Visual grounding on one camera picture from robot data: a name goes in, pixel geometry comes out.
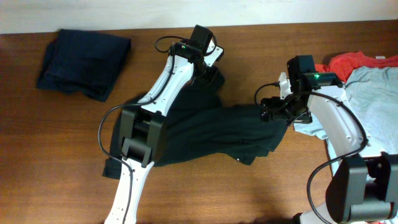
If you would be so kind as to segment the dark green t-shirt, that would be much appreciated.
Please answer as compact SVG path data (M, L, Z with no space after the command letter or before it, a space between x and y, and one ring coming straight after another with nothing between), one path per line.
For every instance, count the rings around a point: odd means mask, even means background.
M285 121L262 122L256 105L225 107L218 96L220 70L211 85L183 88L167 114L167 147L155 166L162 167L226 154L250 166L275 151L287 130Z

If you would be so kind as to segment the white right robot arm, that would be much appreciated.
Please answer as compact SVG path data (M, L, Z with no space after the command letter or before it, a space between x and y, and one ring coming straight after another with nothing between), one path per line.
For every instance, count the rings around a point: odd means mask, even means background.
M279 96L255 101L261 120L307 123L314 115L335 151L310 174L307 198L311 209L297 214L294 222L397 223L397 155L370 144L339 78L334 73L281 73L272 86L279 88ZM312 180L333 164L338 170L327 187L325 202L316 206Z

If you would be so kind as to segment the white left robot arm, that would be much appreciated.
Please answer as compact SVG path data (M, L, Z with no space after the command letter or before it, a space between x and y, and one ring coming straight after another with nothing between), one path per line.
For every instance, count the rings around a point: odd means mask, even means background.
M177 42L170 47L165 67L153 87L137 103L115 106L121 119L119 184L105 224L135 223L146 178L166 147L167 113L180 90L213 69L224 53L214 40L195 48Z

